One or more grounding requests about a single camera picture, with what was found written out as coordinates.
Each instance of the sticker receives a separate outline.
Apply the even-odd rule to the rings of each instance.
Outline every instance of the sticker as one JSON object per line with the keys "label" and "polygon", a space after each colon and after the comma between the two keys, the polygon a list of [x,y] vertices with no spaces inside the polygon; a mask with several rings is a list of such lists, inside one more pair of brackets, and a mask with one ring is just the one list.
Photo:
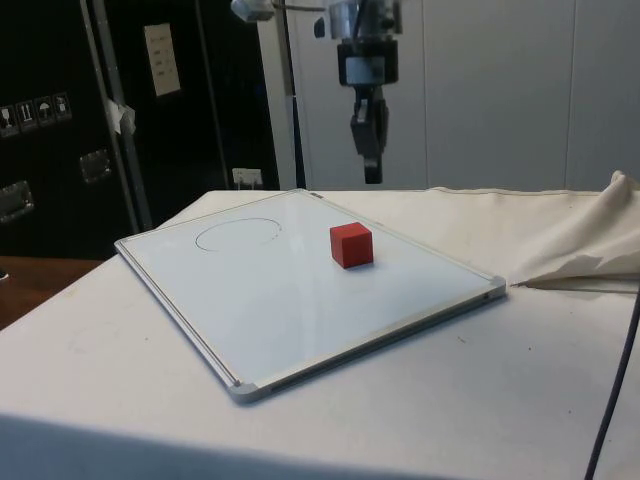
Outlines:
{"label": "sticker", "polygon": [[27,102],[16,103],[16,114],[18,115],[18,123],[20,130],[28,132],[34,128],[38,128],[38,120],[36,119],[36,110],[33,108],[31,100]]}
{"label": "sticker", "polygon": [[66,93],[56,93],[53,96],[53,110],[58,121],[71,120],[71,105]]}
{"label": "sticker", "polygon": [[56,122],[56,115],[53,111],[51,97],[36,98],[36,116],[41,127],[51,125]]}
{"label": "sticker", "polygon": [[179,91],[180,77],[173,52],[171,24],[148,25],[144,27],[144,36],[156,97]]}
{"label": "sticker", "polygon": [[18,128],[18,120],[13,105],[0,107],[0,137],[11,137],[19,133],[20,129]]}

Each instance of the white panel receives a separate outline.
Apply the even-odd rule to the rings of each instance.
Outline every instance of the white panel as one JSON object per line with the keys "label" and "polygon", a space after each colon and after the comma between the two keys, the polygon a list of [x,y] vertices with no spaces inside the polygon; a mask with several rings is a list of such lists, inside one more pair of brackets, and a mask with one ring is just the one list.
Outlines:
{"label": "white panel", "polygon": [[245,383],[345,351],[494,285],[366,222],[374,263],[345,270],[331,257],[329,229],[356,220],[294,192],[132,237],[124,246]]}
{"label": "white panel", "polygon": [[[385,86],[389,135],[382,189],[427,185],[424,118],[422,0],[404,0],[399,44],[399,83]],[[318,15],[290,14],[289,32],[307,188],[366,189],[349,122],[355,94],[338,81],[337,41],[318,40]]]}
{"label": "white panel", "polygon": [[640,178],[640,2],[578,0],[567,186]]}
{"label": "white panel", "polygon": [[431,186],[563,187],[573,14],[574,0],[425,2]]}

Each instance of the white fabric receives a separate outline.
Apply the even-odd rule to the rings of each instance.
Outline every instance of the white fabric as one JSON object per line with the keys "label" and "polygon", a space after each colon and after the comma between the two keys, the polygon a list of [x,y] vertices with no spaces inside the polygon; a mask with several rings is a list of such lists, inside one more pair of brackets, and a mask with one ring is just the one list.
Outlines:
{"label": "white fabric", "polygon": [[[210,193],[174,221],[267,195]],[[326,196],[503,276],[522,239],[537,233],[535,215],[559,221],[594,199]],[[529,222],[511,226],[505,212],[516,203]],[[477,222],[465,229],[460,216]],[[510,289],[505,300],[239,407],[116,257],[0,332],[0,476],[580,478],[632,302]],[[637,440],[638,390],[626,401],[622,421]],[[614,453],[611,468],[629,459]]]}
{"label": "white fabric", "polygon": [[328,195],[511,285],[628,292],[640,272],[636,186],[616,172],[601,194],[436,188],[380,192],[369,204],[360,201],[366,193]]}
{"label": "white fabric", "polygon": [[510,276],[537,284],[573,277],[635,276],[640,272],[640,192],[620,172],[592,202],[526,241],[530,255]]}

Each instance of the metal handle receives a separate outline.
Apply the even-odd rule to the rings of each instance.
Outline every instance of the metal handle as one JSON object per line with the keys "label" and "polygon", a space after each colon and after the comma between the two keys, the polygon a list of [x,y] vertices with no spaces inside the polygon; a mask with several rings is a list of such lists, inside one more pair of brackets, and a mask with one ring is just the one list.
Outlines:
{"label": "metal handle", "polygon": [[0,189],[0,224],[22,217],[34,207],[31,189],[26,181]]}

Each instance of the wooden floor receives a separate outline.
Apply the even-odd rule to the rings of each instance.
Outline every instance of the wooden floor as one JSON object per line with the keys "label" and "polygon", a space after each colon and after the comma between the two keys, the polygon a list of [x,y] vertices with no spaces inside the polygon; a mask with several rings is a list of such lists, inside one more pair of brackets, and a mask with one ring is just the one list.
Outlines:
{"label": "wooden floor", "polygon": [[53,297],[102,262],[0,256],[0,330]]}

